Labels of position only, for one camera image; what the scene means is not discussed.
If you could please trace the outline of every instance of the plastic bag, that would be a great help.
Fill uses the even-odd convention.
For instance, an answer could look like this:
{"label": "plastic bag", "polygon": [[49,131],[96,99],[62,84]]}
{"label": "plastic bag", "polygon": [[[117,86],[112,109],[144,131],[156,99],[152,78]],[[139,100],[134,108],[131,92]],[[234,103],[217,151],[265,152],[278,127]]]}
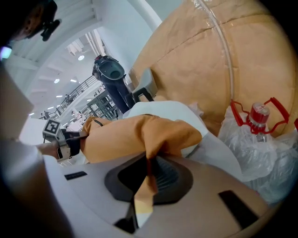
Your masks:
{"label": "plastic bag", "polygon": [[[243,120],[246,119],[246,114],[240,113],[240,116]],[[251,133],[249,126],[237,125],[230,106],[226,110],[218,138],[237,158],[244,182],[265,177],[272,171],[277,160],[273,138],[271,135],[264,135],[265,142],[259,142],[258,136]]]}
{"label": "plastic bag", "polygon": [[269,204],[284,199],[298,178],[298,133],[276,138],[277,160],[271,173],[245,184],[257,191]]}
{"label": "plastic bag", "polygon": [[239,127],[231,108],[225,114],[218,137],[232,150],[243,174],[243,183],[268,203],[284,199],[298,179],[298,133],[272,138],[253,135],[248,126]]}

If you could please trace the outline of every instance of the orange fabric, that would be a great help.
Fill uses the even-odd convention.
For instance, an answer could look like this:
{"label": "orange fabric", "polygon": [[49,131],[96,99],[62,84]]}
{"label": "orange fabric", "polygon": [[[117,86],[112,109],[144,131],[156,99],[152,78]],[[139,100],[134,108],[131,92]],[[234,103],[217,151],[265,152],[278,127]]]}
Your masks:
{"label": "orange fabric", "polygon": [[181,156],[183,148],[196,145],[202,140],[200,132],[184,121],[171,121],[151,115],[118,121],[89,117],[82,130],[89,134],[81,140],[81,150],[90,163],[143,151],[146,151],[148,159],[156,156],[159,151]]}

